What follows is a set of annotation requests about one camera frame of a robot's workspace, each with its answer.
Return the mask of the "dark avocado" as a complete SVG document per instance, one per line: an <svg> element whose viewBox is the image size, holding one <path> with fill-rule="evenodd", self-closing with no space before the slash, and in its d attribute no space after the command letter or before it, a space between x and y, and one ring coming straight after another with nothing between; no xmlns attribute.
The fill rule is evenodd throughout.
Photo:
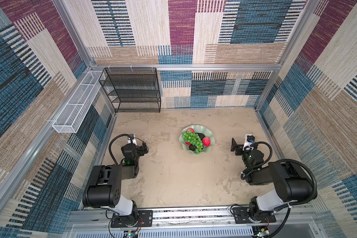
<svg viewBox="0 0 357 238"><path fill-rule="evenodd" d="M202 133L197 133L197 135L199 136L200 140L203 140L205 138L205 135Z"/></svg>
<svg viewBox="0 0 357 238"><path fill-rule="evenodd" d="M189 149L190 149L191 151L196 151L197 147L196 147L195 145L191 144L191 145L189 146Z"/></svg>

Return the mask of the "green fake grape bunch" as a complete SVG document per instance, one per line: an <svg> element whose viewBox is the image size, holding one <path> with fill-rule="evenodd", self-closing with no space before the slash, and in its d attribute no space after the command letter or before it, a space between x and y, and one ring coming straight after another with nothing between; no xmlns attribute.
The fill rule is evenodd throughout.
<svg viewBox="0 0 357 238"><path fill-rule="evenodd" d="M203 150L204 146L202 144L202 140L200 140L200 138L196 132L194 132L194 133L184 132L184 133L182 133L182 137L184 139L185 145L186 145L186 142L189 142L190 144L193 144L197 147L196 151L192 151L192 152L198 154Z"/></svg>

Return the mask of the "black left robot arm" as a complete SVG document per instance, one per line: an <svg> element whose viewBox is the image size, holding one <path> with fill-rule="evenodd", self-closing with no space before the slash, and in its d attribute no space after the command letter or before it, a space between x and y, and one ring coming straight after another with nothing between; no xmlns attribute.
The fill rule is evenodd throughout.
<svg viewBox="0 0 357 238"><path fill-rule="evenodd" d="M83 193L84 207L112 211L112 224L125 227L140 226L143 219L138 214L136 202L121 194L122 181L134 179L139 173L139 159L148 153L148 146L129 143L122 147L124 162L111 166L94 166Z"/></svg>

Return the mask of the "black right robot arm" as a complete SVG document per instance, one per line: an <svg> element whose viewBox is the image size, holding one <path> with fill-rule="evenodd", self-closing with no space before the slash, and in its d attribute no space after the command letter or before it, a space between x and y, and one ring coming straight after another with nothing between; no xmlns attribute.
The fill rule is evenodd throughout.
<svg viewBox="0 0 357 238"><path fill-rule="evenodd" d="M271 162L273 149L267 142L256 142L255 137L248 134L244 144L237 144L233 139L231 151L241 156L245 165L241 172L243 181L250 186L274 185L266 194L253 197L248 206L230 207L237 224L275 222L275 212L317 198L317 182L312 171L297 160Z"/></svg>

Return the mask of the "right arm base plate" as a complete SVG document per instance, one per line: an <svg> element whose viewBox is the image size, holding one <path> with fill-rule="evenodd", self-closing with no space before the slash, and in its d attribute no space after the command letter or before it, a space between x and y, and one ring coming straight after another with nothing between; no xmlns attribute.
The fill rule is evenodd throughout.
<svg viewBox="0 0 357 238"><path fill-rule="evenodd" d="M275 223L276 218L273 212L250 210L248 207L233 206L231 207L232 216L236 224L253 224L253 223Z"/></svg>

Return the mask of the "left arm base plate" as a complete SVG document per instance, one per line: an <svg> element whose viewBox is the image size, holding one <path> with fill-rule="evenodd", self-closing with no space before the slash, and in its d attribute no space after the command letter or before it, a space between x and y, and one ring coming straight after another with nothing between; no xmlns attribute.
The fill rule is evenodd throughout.
<svg viewBox="0 0 357 238"><path fill-rule="evenodd" d="M113 215L110 223L111 228L132 228L136 229L141 226L151 227L153 220L153 211L152 210L140 210L133 211L128 216L118 216Z"/></svg>

